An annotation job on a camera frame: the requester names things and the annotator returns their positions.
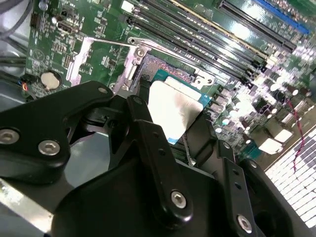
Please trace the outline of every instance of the blue ram slot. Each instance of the blue ram slot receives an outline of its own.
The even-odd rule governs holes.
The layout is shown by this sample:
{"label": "blue ram slot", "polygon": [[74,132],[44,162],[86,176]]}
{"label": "blue ram slot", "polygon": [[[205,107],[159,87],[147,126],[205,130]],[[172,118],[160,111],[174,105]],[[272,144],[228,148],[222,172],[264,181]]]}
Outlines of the blue ram slot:
{"label": "blue ram slot", "polygon": [[289,24],[291,27],[295,28],[299,32],[308,35],[310,31],[306,29],[304,26],[301,24],[297,23],[296,21],[292,20],[290,17],[287,15],[284,15],[282,12],[280,12],[278,9],[276,9],[274,6],[270,5],[264,0],[253,0],[254,2],[260,4],[263,6],[265,9],[267,9],[269,12],[273,13],[275,16],[277,16],[279,19],[284,21],[285,23]]}

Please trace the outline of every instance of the gray cable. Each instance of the gray cable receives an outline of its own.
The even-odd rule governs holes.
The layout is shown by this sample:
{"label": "gray cable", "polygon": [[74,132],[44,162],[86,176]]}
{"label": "gray cable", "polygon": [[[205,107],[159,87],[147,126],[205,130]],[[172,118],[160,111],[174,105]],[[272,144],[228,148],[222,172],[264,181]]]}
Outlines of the gray cable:
{"label": "gray cable", "polygon": [[27,5],[25,11],[23,12],[21,18],[15,23],[15,25],[11,29],[0,33],[0,40],[9,37],[20,27],[20,25],[25,21],[26,17],[31,12],[32,7],[33,7],[33,0],[29,0],[29,3]]}
{"label": "gray cable", "polygon": [[15,41],[14,39],[11,39],[10,37],[7,37],[5,39],[2,39],[4,42],[10,44],[13,48],[16,50],[19,50],[23,54],[27,54],[28,48],[24,45],[20,44],[19,42]]}
{"label": "gray cable", "polygon": [[7,0],[0,3],[0,14],[3,14],[10,9],[20,4],[23,0]]}

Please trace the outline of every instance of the motherboard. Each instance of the motherboard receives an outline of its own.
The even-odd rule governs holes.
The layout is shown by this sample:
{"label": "motherboard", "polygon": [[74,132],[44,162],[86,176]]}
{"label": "motherboard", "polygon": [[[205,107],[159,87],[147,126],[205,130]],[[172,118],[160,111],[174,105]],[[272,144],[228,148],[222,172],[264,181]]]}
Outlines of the motherboard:
{"label": "motherboard", "polygon": [[315,12],[314,0],[36,0],[26,73],[42,97],[89,80],[133,93],[163,70],[210,98],[203,112],[237,155],[273,155],[314,107]]}

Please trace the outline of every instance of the red wire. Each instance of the red wire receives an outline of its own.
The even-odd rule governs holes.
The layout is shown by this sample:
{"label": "red wire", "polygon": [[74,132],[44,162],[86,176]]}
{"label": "red wire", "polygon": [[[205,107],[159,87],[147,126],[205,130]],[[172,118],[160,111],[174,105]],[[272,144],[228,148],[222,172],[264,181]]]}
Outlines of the red wire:
{"label": "red wire", "polygon": [[300,145],[300,148],[298,149],[298,151],[296,152],[294,160],[293,160],[293,168],[294,168],[294,173],[295,173],[296,172],[296,159],[300,155],[300,153],[302,151],[302,148],[305,146],[305,139],[304,139],[304,134],[303,134],[303,131],[302,131],[302,125],[301,125],[301,123],[299,121],[297,112],[294,109],[294,106],[292,105],[291,101],[288,100],[287,102],[288,102],[289,106],[291,107],[291,109],[294,111],[294,117],[295,117],[295,120],[296,120],[296,124],[297,124],[298,130],[299,130],[299,132],[301,134],[301,145]]}

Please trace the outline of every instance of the screw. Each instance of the screw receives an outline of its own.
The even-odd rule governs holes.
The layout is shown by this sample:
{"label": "screw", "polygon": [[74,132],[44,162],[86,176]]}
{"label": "screw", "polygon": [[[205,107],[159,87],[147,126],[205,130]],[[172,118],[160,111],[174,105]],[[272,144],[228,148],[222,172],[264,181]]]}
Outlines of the screw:
{"label": "screw", "polygon": [[0,130],[0,144],[13,144],[16,143],[20,138],[19,133],[11,129]]}
{"label": "screw", "polygon": [[178,208],[185,208],[187,205],[187,201],[182,193],[178,191],[173,191],[171,193],[171,200]]}
{"label": "screw", "polygon": [[252,167],[257,168],[257,164],[253,162],[252,160],[250,160],[249,163]]}
{"label": "screw", "polygon": [[42,0],[39,2],[39,9],[42,11],[47,11],[48,10],[48,4]]}
{"label": "screw", "polygon": [[143,104],[142,100],[138,97],[134,97],[134,101],[137,103],[137,104]]}
{"label": "screw", "polygon": [[250,234],[252,232],[252,227],[250,222],[247,220],[247,218],[245,218],[242,215],[238,215],[237,216],[237,220],[238,220],[238,224],[240,225],[240,227],[248,234]]}
{"label": "screw", "polygon": [[139,48],[136,50],[136,55],[142,58],[145,56],[145,51],[142,48]]}
{"label": "screw", "polygon": [[107,93],[108,93],[108,91],[107,91],[106,89],[102,88],[102,87],[99,87],[98,90],[99,90],[101,93],[104,93],[104,94],[107,94]]}
{"label": "screw", "polygon": [[227,149],[230,149],[230,148],[231,148],[230,145],[228,145],[227,142],[223,142],[223,145],[224,145],[224,147],[226,147]]}
{"label": "screw", "polygon": [[39,152],[46,156],[54,156],[60,151],[60,146],[52,140],[45,140],[39,144]]}

